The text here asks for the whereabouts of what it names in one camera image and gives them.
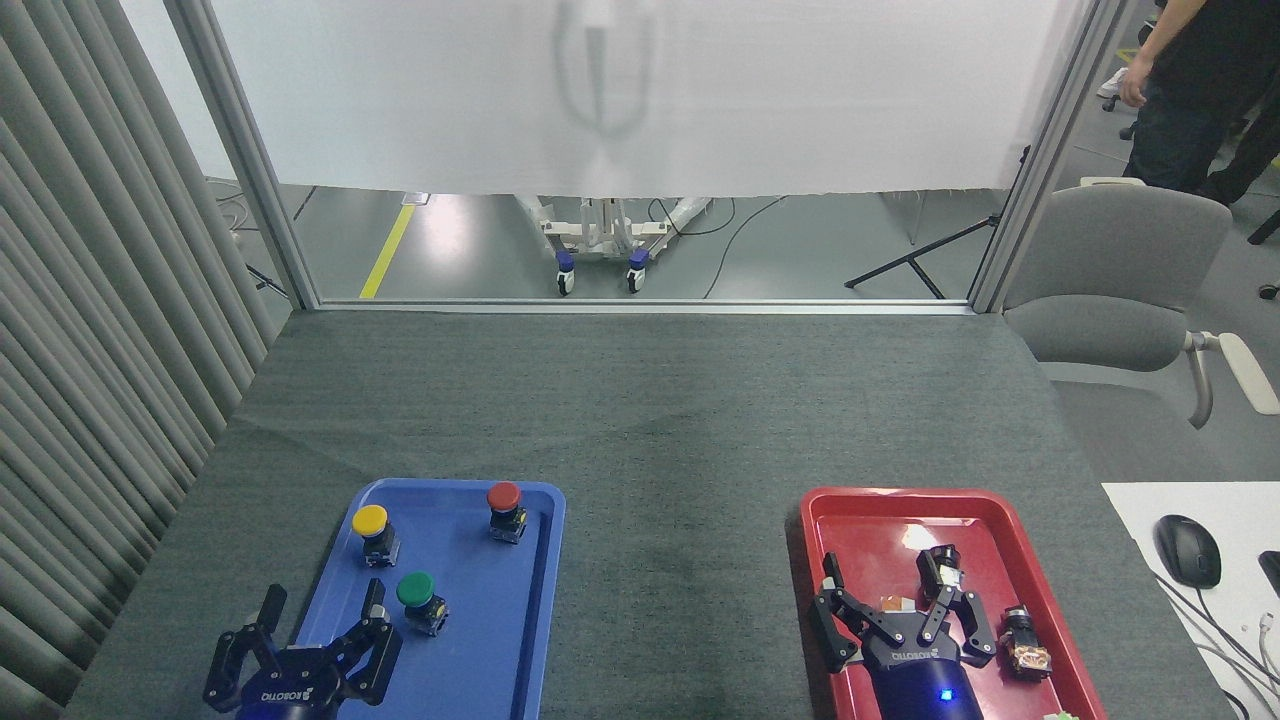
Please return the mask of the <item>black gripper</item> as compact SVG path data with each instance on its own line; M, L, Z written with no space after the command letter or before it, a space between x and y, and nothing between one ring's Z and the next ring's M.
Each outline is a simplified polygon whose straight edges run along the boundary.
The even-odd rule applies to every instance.
M239 630L219 635L204 701L238 719L334 719L347 700L380 705L389 691L403 644L384 606L387 588L371 579L360 619L325 648L278 652L273 633L287 601L283 585L269 585L257 615ZM244 660L259 670L242 685Z
M812 601L810 620L827 673L861 664L867 642L867 673L882 719L983 719L961 662L987 666L997 642L975 591L941 585L920 626L920 641L901 647L901 633L879 611L863 603L844 584L836 553L824 553L824 575ZM941 638L942 624L955 612L965 635L959 647Z

